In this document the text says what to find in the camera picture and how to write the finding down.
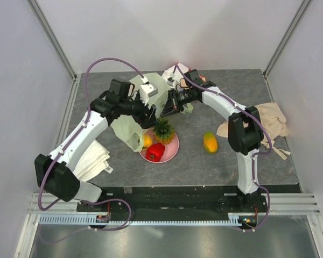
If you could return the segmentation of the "green avocado print plastic bag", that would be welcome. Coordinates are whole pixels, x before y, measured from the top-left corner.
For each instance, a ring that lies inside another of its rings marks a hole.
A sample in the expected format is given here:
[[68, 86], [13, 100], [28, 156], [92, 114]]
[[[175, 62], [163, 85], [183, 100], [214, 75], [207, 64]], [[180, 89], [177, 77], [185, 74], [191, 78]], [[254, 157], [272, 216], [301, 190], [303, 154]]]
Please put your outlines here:
[[143, 135], [152, 127], [150, 122], [145, 122], [145, 127], [142, 127], [139, 121], [149, 117], [153, 105], [156, 111], [152, 121], [159, 118], [166, 105], [168, 91], [175, 89], [175, 85], [181, 79], [179, 72], [173, 74], [171, 71], [165, 71], [162, 75], [147, 73], [144, 76], [148, 81], [147, 86], [144, 86], [139, 75], [129, 80], [135, 86], [129, 91], [129, 96], [134, 101], [138, 100], [142, 103], [143, 111], [137, 115], [123, 114], [111, 123], [115, 135], [134, 152], [140, 152], [143, 149]]

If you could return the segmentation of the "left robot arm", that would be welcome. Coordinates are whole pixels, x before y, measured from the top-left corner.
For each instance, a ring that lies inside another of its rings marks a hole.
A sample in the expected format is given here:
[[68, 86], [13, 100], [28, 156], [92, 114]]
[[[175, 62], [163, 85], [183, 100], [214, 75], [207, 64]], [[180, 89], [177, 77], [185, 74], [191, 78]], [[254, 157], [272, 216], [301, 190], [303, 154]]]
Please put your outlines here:
[[129, 92], [134, 87], [130, 82], [113, 79], [109, 90], [91, 102], [89, 111], [66, 140], [49, 155], [36, 157], [34, 165], [41, 191], [46, 190], [64, 202], [83, 200], [95, 211], [107, 207], [102, 189], [79, 180], [73, 171], [95, 138], [121, 115], [131, 116], [143, 129], [156, 125], [157, 108], [148, 104], [148, 100], [158, 93], [157, 87], [146, 82], [135, 97], [130, 97]]

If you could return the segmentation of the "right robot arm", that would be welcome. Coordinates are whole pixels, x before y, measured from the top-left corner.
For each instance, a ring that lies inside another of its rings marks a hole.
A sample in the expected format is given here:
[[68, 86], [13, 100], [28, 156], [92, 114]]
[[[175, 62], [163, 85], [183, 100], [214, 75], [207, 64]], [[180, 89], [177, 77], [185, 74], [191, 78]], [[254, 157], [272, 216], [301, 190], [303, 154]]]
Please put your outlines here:
[[186, 88], [179, 92], [176, 89], [168, 91], [168, 98], [162, 106], [161, 117], [170, 116], [184, 110], [184, 105], [200, 101], [211, 107], [228, 122], [228, 142], [236, 152], [238, 162], [237, 187], [242, 193], [236, 197], [237, 208], [249, 211], [255, 206], [255, 193], [261, 186], [257, 179], [257, 156], [261, 141], [264, 138], [263, 129], [257, 108], [244, 105], [225, 95], [213, 82], [203, 81], [196, 69], [183, 73], [179, 66], [167, 78], [167, 83], [180, 82], [175, 73], [179, 72], [186, 82]]

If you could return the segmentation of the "fake red bell pepper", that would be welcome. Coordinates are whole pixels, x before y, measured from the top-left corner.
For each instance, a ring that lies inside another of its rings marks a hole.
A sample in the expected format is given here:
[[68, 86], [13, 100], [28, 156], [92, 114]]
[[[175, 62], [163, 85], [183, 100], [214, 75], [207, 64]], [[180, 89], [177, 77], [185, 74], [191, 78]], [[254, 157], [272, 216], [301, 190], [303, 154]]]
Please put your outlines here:
[[164, 155], [165, 148], [161, 143], [153, 144], [146, 151], [146, 159], [152, 162], [159, 162]]

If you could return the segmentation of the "fake yellow pear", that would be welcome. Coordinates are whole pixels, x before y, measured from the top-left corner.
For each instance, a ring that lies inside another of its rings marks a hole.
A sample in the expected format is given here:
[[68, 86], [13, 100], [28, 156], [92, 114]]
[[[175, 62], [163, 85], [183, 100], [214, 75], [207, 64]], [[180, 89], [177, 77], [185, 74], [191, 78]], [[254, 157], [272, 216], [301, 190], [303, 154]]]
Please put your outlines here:
[[143, 135], [143, 148], [142, 150], [148, 149], [150, 146], [153, 145], [153, 137], [150, 136], [149, 134], [144, 134]]

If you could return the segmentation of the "fake pineapple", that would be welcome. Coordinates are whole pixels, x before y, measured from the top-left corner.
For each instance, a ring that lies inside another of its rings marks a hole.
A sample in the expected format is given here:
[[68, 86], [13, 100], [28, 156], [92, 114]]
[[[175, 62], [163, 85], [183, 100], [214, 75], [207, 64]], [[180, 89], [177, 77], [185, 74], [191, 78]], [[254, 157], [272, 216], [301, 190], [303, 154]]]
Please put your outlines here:
[[152, 131], [156, 142], [160, 144], [168, 145], [175, 137], [174, 127], [166, 118], [158, 118], [157, 124]]

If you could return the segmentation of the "fake mango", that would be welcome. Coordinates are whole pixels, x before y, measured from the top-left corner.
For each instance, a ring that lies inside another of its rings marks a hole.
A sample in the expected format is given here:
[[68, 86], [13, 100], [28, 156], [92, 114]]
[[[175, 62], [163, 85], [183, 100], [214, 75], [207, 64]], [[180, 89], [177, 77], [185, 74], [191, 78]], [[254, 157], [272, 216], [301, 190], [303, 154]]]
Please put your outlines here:
[[212, 132], [206, 132], [204, 134], [203, 146], [204, 146], [204, 149], [210, 154], [214, 154], [217, 152], [219, 145], [215, 135]]

